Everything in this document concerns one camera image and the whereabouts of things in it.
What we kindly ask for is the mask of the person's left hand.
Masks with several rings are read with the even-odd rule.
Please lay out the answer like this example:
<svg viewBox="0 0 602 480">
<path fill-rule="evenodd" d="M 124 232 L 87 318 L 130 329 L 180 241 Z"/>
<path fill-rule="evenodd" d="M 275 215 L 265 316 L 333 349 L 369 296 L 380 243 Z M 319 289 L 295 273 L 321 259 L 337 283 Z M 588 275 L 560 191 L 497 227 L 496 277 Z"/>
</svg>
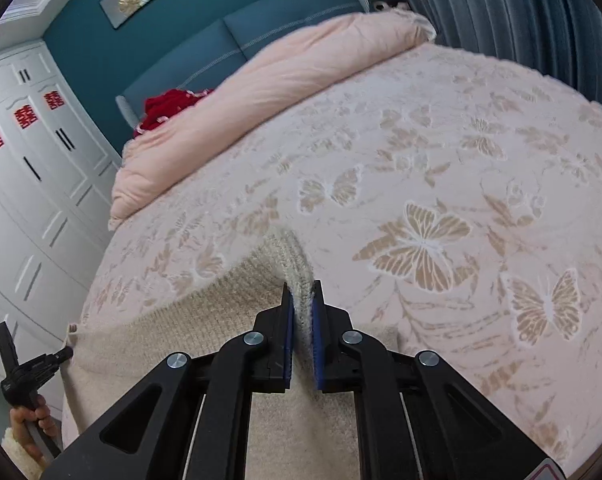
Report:
<svg viewBox="0 0 602 480">
<path fill-rule="evenodd" d="M 28 431 L 28 424 L 35 425 L 43 430 L 51 439 L 57 439 L 59 434 L 57 424 L 51 417 L 51 411 L 48 408 L 46 399 L 43 396 L 38 396 L 35 410 L 29 410 L 26 406 L 12 408 L 9 412 L 9 417 L 14 440 L 22 446 L 24 451 L 33 460 L 40 462 L 44 456 L 35 443 L 33 436 Z"/>
</svg>

